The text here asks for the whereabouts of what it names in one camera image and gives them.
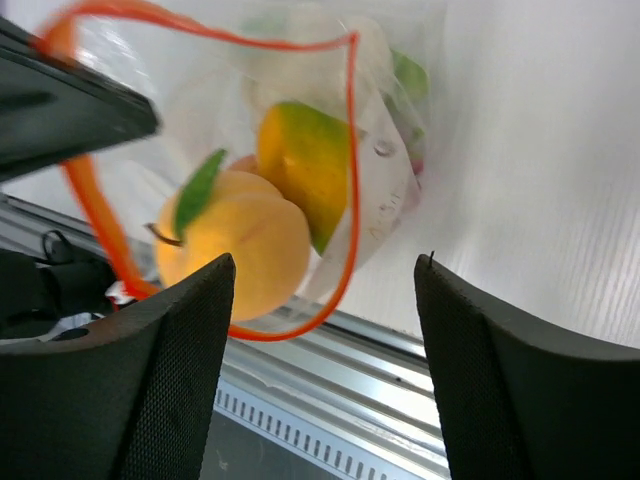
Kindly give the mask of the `white cauliflower with leaves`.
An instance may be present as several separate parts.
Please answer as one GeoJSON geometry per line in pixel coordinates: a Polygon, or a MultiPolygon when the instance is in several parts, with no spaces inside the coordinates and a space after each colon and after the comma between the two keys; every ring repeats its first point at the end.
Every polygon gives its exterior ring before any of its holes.
{"type": "Polygon", "coordinates": [[[381,110],[387,110],[414,172],[422,171],[425,122],[417,107],[429,93],[428,73],[420,63],[392,47],[377,20],[303,4],[256,15],[245,20],[241,30],[250,36],[299,44],[357,32],[353,65],[348,63],[351,54],[346,47],[318,52],[231,48],[228,59],[245,76],[242,92],[252,120],[258,122],[268,107],[284,100],[300,101],[345,119],[346,94],[352,89],[360,131],[370,130],[381,110]]]}

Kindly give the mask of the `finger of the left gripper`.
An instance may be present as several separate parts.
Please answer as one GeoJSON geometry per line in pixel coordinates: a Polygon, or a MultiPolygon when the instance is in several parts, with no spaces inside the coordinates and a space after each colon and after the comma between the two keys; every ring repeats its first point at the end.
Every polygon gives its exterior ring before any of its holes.
{"type": "Polygon", "coordinates": [[[146,97],[79,63],[46,57],[35,40],[1,19],[3,182],[156,133],[146,97]]]}

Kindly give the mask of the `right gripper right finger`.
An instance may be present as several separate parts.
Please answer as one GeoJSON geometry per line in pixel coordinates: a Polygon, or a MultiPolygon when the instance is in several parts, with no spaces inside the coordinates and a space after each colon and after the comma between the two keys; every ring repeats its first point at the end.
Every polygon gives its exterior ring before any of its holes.
{"type": "Polygon", "coordinates": [[[635,479],[639,352],[535,317],[430,255],[417,309],[455,479],[635,479]]]}

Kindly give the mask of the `orange fruit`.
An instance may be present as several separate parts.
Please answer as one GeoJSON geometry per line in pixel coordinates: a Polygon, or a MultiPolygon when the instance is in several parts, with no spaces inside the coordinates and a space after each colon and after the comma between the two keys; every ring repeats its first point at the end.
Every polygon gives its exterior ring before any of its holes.
{"type": "Polygon", "coordinates": [[[303,212],[264,178],[224,169],[212,153],[147,228],[160,281],[170,287],[219,256],[235,264],[234,323],[284,305],[302,283],[311,241],[303,212]]]}

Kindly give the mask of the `peach fruit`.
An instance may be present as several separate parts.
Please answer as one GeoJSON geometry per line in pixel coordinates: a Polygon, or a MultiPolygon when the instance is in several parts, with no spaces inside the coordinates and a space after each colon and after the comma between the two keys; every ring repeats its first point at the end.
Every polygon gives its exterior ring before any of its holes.
{"type": "Polygon", "coordinates": [[[258,164],[254,155],[246,155],[242,158],[234,160],[227,169],[229,171],[242,171],[258,175],[258,164]]]}

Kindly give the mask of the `yellow green mango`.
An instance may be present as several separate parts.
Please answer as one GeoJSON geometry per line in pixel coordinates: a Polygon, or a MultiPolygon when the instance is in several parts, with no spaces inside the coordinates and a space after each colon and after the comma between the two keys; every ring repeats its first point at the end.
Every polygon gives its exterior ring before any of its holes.
{"type": "Polygon", "coordinates": [[[348,124],[303,103],[270,107],[257,132],[258,173],[305,214],[323,254],[347,202],[348,124]]]}

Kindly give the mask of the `aluminium mounting rail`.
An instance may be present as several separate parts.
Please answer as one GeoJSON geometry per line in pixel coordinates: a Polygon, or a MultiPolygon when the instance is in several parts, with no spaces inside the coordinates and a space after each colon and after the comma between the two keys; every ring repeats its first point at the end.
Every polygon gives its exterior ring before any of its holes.
{"type": "MultiPolygon", "coordinates": [[[[57,340],[118,312],[105,299],[109,270],[84,222],[3,197],[1,253],[1,348],[57,340]]],[[[217,389],[224,381],[407,470],[449,475],[417,341],[342,314],[279,343],[227,335],[217,389]]],[[[341,479],[215,411],[214,403],[196,479],[341,479]]]]}

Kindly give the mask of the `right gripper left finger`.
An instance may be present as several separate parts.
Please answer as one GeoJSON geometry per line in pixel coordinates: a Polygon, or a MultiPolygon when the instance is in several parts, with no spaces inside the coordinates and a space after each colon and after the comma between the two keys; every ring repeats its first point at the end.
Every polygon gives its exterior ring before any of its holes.
{"type": "Polygon", "coordinates": [[[3,345],[2,477],[198,478],[234,280],[223,254],[60,339],[3,345]]]}

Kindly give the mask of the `clear zip top bag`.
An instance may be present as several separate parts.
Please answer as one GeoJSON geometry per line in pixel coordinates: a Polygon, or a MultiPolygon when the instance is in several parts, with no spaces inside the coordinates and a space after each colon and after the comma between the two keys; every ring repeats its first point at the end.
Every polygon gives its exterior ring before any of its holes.
{"type": "Polygon", "coordinates": [[[301,336],[417,207],[441,1],[75,1],[40,53],[139,90],[157,134],[63,168],[119,289],[228,254],[230,335],[301,336]]]}

